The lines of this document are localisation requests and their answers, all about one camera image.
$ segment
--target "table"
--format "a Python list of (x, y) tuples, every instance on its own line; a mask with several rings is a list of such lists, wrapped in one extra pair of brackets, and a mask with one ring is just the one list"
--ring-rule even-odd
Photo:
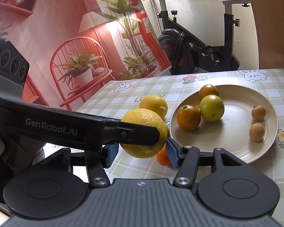
[[(164, 118), (169, 124), (173, 110), (189, 95), (205, 85), (235, 84), (254, 89), (264, 95), (274, 106), (279, 119), (279, 138), (274, 146), (252, 166), (273, 179), (279, 186), (281, 197), (273, 217), (284, 225), (284, 69), (211, 72), (179, 76), (162, 76), (134, 81), (110, 81), (91, 97), (78, 112), (121, 119), (129, 110), (139, 107), (147, 95), (160, 95), (168, 103)], [(48, 144), (46, 156), (59, 149)], [(159, 165), (155, 158), (136, 159), (120, 147), (113, 165), (106, 170), (114, 178), (169, 178), (174, 179), (177, 169)], [(201, 168), (197, 180), (210, 173)], [(87, 181), (85, 169), (74, 168), (74, 174)]]

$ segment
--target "checkered tablecloth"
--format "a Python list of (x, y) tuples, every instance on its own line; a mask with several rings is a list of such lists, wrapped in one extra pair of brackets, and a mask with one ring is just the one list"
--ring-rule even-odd
[[(78, 112), (121, 119), (129, 110), (139, 107), (147, 95), (160, 95), (168, 103), (164, 121), (169, 124), (174, 109), (205, 84), (242, 85), (264, 95), (274, 106), (279, 119), (279, 138), (274, 146), (252, 166), (272, 178), (279, 186), (281, 198), (273, 217), (284, 225), (284, 69), (211, 72), (202, 74), (163, 76), (135, 81), (111, 81), (91, 97)], [(46, 154), (58, 149), (47, 145)], [(120, 151), (107, 174), (114, 178), (169, 178), (173, 180), (177, 170), (159, 165), (155, 158), (136, 159)], [(210, 173), (210, 168), (199, 169), (197, 180)], [(87, 181), (85, 169), (75, 168), (74, 174)]]

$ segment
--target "beige plate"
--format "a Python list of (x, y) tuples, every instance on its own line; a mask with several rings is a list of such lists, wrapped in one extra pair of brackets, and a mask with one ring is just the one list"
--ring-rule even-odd
[[(273, 145), (278, 131), (278, 118), (270, 102), (257, 91), (238, 85), (218, 85), (220, 97), (225, 105), (223, 117), (216, 122), (207, 122), (203, 118), (194, 131), (183, 131), (177, 123), (177, 113), (183, 105), (199, 107), (199, 92), (187, 97), (174, 111), (170, 121), (171, 137), (180, 145), (192, 145), (204, 152), (214, 148), (224, 148), (246, 163), (263, 156)], [(257, 123), (251, 117), (254, 106), (262, 105), (266, 117), (259, 121), (265, 126), (264, 138), (253, 142), (249, 138), (249, 129)]]

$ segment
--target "wooden panel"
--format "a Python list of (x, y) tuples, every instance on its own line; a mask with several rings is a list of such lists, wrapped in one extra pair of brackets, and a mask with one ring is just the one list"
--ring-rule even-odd
[(284, 0), (251, 0), (259, 68), (284, 68)]

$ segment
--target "bunny print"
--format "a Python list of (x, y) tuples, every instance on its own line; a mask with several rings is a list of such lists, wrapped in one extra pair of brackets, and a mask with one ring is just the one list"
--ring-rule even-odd
[(131, 84), (132, 82), (134, 82), (134, 80), (133, 80), (133, 81), (130, 81), (130, 82), (122, 82), (122, 83), (120, 83), (119, 86), (118, 86), (117, 88), (115, 88), (114, 93), (117, 93), (117, 92), (119, 92), (119, 91), (125, 91), (125, 90), (127, 90), (127, 89), (130, 87), (130, 84)]
[(244, 77), (247, 81), (249, 82), (256, 82), (257, 80), (266, 80), (266, 75), (263, 73), (260, 73), (259, 70), (244, 70), (244, 71), (239, 71), (239, 73), (244, 74)]

